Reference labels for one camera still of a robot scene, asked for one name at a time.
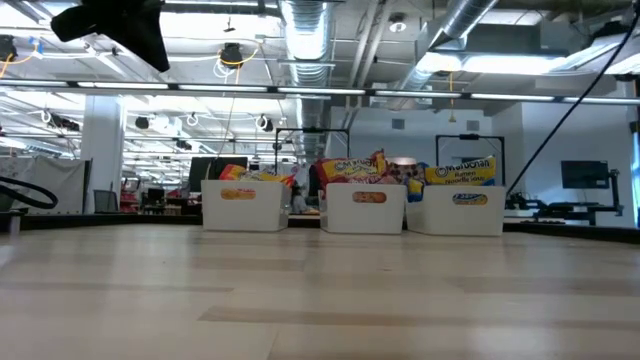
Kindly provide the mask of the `round silver ventilation duct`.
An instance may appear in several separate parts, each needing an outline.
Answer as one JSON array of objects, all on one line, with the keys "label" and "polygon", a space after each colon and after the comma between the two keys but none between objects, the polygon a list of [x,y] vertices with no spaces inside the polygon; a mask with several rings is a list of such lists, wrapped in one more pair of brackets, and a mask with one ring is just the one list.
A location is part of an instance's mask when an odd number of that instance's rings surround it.
[{"label": "round silver ventilation duct", "polygon": [[[329,59],[332,6],[316,0],[279,0],[282,13],[287,55],[294,60],[290,67],[291,81],[297,87],[326,87],[328,66],[320,62]],[[324,128],[324,100],[296,99],[296,119],[300,128]],[[308,161],[323,152],[323,140],[317,135],[300,135],[301,155]]]},{"label": "round silver ventilation duct", "polygon": [[468,35],[499,0],[449,0],[444,15],[427,22],[415,41],[415,62],[394,90],[419,91],[433,75],[459,71],[455,54],[466,48]]}]

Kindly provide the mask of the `black metal table frame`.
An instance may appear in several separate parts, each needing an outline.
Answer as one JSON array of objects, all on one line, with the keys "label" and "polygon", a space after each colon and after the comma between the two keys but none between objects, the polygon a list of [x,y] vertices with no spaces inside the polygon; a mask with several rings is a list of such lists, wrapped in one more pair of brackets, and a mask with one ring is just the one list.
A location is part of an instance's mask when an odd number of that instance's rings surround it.
[{"label": "black metal table frame", "polygon": [[[201,225],[200,216],[165,216],[136,214],[91,215],[24,215],[19,212],[0,213],[0,234],[9,233],[10,226],[19,223],[19,230],[46,230],[75,227],[160,224]],[[527,233],[543,236],[577,238],[640,246],[640,229],[561,225],[550,223],[505,223],[503,232]]]}]

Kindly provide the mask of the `black monitor on stand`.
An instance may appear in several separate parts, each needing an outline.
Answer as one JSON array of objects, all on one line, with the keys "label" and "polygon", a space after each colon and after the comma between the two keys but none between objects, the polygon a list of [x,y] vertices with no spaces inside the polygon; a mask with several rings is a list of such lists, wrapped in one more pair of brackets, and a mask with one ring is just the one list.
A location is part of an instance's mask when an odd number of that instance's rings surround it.
[{"label": "black monitor on stand", "polygon": [[561,177],[564,189],[610,190],[612,204],[575,203],[591,212],[612,212],[617,217],[623,215],[624,206],[620,203],[617,169],[610,169],[607,161],[562,161]]}]

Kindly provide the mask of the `dotted dark red panel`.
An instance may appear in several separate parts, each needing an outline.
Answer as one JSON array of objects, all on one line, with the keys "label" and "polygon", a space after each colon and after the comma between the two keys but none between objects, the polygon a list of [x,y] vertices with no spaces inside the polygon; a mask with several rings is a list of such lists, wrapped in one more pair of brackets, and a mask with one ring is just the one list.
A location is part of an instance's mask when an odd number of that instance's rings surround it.
[{"label": "dotted dark red panel", "polygon": [[427,163],[417,162],[413,158],[392,158],[387,161],[387,175],[401,184],[407,184],[409,180],[425,184],[425,169],[427,167]]}]

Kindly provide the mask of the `black hanging ceiling device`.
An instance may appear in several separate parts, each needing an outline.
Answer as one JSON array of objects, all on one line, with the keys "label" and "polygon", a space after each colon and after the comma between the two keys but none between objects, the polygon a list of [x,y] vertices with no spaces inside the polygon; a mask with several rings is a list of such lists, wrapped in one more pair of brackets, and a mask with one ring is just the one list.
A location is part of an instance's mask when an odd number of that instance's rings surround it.
[{"label": "black hanging ceiling device", "polygon": [[243,66],[243,55],[239,43],[225,43],[219,54],[220,64],[227,69],[237,69]]}]

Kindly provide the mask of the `white plastic bin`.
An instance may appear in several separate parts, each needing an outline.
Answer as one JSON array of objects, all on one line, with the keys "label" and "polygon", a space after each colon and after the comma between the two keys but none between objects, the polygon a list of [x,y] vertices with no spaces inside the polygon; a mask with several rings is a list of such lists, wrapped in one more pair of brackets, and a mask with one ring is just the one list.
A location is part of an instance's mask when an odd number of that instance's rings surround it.
[{"label": "white plastic bin", "polygon": [[277,232],[288,226],[290,189],[279,182],[202,180],[203,229]]},{"label": "white plastic bin", "polygon": [[[483,206],[456,205],[456,193],[486,194]],[[500,186],[426,186],[423,200],[407,203],[409,231],[437,236],[500,237],[503,233],[505,189]]]},{"label": "white plastic bin", "polygon": [[[357,191],[384,192],[381,204],[355,203]],[[402,232],[406,187],[391,184],[330,183],[320,199],[320,226],[331,233],[397,235]]]}]

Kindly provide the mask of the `grey office chair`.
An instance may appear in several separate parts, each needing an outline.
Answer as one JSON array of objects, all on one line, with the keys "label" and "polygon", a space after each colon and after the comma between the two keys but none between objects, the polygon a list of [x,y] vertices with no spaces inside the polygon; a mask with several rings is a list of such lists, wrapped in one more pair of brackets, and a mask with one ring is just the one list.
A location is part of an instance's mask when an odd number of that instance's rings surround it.
[{"label": "grey office chair", "polygon": [[110,214],[119,212],[117,194],[109,190],[94,190],[94,210],[96,214]]}]

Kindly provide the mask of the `white building column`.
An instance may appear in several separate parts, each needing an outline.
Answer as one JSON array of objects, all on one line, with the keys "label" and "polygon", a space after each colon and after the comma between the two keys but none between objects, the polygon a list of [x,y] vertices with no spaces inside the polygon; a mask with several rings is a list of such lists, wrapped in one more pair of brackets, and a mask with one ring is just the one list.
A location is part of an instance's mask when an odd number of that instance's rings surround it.
[{"label": "white building column", "polygon": [[117,96],[87,95],[80,156],[91,163],[86,210],[95,212],[94,191],[121,189],[126,110]]}]

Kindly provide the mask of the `black background desk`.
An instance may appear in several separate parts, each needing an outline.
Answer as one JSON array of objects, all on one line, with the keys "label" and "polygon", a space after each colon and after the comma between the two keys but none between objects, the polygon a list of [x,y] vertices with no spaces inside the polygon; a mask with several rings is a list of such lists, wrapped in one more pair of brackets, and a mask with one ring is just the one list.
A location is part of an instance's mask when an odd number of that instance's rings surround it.
[{"label": "black background desk", "polygon": [[544,219],[561,219],[570,221],[586,221],[590,226],[597,225],[597,213],[614,213],[616,217],[623,215],[622,205],[602,205],[591,202],[561,202],[551,203],[541,207],[533,218],[539,221]]}]

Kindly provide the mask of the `white linear ceiling light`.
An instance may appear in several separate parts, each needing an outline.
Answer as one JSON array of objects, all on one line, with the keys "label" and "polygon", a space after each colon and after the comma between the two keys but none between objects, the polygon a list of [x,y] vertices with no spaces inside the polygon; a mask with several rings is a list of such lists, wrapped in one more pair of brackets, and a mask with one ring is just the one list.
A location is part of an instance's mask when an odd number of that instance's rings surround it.
[{"label": "white linear ceiling light", "polygon": [[451,91],[407,91],[380,89],[344,89],[296,86],[268,85],[232,85],[232,84],[180,84],[180,83],[143,83],[143,82],[107,82],[73,80],[37,80],[37,79],[0,79],[0,88],[15,91],[53,91],[65,93],[115,93],[127,95],[168,95],[185,97],[214,97],[220,94],[242,96],[301,95],[312,100],[331,96],[337,97],[382,97],[401,99],[447,99],[495,102],[558,103],[607,106],[640,106],[640,98],[589,97],[561,95],[525,95],[496,94]]}]

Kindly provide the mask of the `grey rectangular ceiling duct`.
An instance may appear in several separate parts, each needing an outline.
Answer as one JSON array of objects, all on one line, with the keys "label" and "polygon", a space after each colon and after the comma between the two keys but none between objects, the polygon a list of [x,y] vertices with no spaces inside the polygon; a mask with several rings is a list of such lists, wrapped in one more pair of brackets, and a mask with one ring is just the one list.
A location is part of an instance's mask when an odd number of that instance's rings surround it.
[{"label": "grey rectangular ceiling duct", "polygon": [[467,36],[465,50],[471,53],[501,55],[567,56],[588,48],[595,42],[619,39],[628,26],[608,22],[589,32],[568,22],[543,21],[534,26],[477,25]]}]

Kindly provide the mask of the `orange Maruchan ramen pack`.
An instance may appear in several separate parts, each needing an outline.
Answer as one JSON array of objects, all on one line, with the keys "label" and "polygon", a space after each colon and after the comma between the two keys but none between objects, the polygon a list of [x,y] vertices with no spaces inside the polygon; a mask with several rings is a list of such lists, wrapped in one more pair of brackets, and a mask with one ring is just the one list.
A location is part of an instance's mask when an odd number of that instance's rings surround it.
[{"label": "orange Maruchan ramen pack", "polygon": [[294,178],[294,175],[279,175],[269,171],[250,170],[235,164],[226,165],[219,175],[219,179],[222,181],[276,182],[288,188],[293,186]]}]

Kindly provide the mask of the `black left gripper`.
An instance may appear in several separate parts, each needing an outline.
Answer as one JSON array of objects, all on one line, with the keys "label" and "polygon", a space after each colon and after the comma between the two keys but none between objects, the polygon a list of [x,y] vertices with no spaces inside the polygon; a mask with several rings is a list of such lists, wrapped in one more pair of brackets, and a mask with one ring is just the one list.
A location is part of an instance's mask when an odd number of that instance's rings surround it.
[{"label": "black left gripper", "polygon": [[[164,0],[80,0],[51,19],[50,27],[62,42],[90,34],[112,36],[113,21],[159,15]],[[158,72],[170,69],[158,19],[129,19],[113,31],[113,39]]]}]

